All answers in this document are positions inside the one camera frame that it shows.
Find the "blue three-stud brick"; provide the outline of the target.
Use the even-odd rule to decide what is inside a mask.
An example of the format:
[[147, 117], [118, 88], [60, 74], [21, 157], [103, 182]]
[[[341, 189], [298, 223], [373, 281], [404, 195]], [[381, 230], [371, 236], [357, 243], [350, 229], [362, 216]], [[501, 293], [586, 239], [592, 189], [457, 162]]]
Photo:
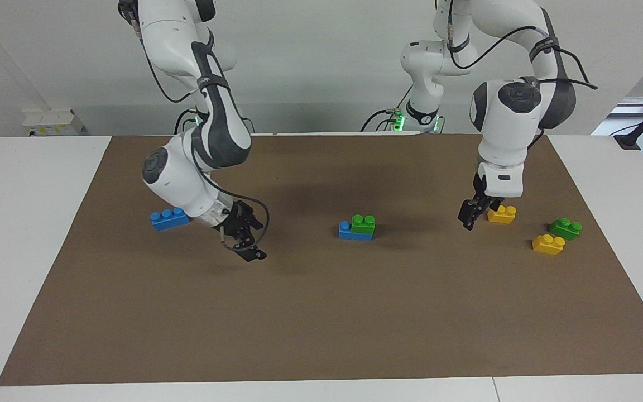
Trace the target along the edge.
[[190, 221], [191, 218], [181, 208], [164, 209], [150, 215], [151, 226], [156, 231], [167, 231], [174, 227], [186, 226]]
[[338, 239], [370, 242], [373, 240], [373, 234], [353, 232], [349, 221], [341, 221], [338, 226]]

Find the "green two-stud brick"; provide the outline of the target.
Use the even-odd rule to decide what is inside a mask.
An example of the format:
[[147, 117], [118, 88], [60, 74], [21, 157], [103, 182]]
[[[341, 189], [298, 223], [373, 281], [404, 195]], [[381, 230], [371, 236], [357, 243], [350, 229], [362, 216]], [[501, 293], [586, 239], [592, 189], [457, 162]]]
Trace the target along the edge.
[[372, 235], [375, 233], [376, 220], [374, 216], [355, 214], [351, 219], [351, 232]]
[[558, 218], [549, 224], [549, 233], [565, 240], [574, 240], [581, 234], [582, 229], [581, 223], [573, 222], [566, 217]]

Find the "yellow two-stud brick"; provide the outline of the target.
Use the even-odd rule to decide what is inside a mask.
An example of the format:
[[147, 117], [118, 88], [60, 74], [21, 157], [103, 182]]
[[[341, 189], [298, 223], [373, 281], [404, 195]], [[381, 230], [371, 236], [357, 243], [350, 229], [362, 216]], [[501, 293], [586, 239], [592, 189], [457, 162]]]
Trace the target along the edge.
[[488, 209], [487, 219], [489, 222], [498, 224], [510, 224], [516, 218], [517, 209], [515, 206], [503, 206], [500, 204], [497, 209]]
[[541, 234], [531, 241], [531, 245], [535, 252], [547, 255], [558, 255], [564, 250], [566, 240], [551, 234]]

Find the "brown paper mat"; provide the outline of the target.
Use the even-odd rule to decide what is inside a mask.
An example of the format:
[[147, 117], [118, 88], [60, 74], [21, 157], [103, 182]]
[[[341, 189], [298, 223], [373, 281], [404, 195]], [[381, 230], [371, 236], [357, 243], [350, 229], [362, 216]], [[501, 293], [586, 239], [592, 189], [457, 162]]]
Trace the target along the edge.
[[[643, 372], [643, 302], [547, 139], [515, 221], [467, 231], [479, 137], [256, 137], [216, 173], [270, 207], [250, 263], [153, 229], [141, 168], [166, 142], [110, 141], [0, 386]], [[338, 239], [355, 214], [372, 241]], [[580, 235], [535, 252], [561, 217]]]

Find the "white power strip box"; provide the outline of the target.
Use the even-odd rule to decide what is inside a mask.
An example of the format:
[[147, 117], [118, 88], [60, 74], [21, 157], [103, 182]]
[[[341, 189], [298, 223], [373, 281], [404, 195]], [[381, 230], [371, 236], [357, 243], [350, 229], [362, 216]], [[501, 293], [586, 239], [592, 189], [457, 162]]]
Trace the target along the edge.
[[21, 125], [29, 136], [79, 136], [87, 131], [73, 109], [25, 111]]

